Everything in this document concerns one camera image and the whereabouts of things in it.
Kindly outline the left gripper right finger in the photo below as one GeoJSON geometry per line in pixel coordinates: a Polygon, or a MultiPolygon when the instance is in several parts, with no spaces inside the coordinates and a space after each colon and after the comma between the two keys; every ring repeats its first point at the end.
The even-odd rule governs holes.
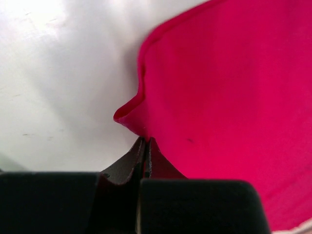
{"type": "Polygon", "coordinates": [[[186,179],[186,177],[161,153],[152,137],[146,148],[146,178],[186,179]]]}

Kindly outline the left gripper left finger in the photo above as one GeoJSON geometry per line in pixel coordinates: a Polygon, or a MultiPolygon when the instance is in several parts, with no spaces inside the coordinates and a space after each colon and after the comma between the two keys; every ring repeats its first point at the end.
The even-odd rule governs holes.
{"type": "Polygon", "coordinates": [[[98,234],[135,232],[145,148],[145,140],[139,137],[129,152],[101,172],[97,191],[98,234]]]}

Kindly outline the red t-shirt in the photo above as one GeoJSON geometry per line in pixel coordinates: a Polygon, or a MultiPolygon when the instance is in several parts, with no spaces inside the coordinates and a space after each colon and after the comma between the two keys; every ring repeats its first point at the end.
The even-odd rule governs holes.
{"type": "Polygon", "coordinates": [[[114,114],[186,177],[241,179],[270,228],[312,217],[312,3],[211,0],[158,26],[114,114]]]}

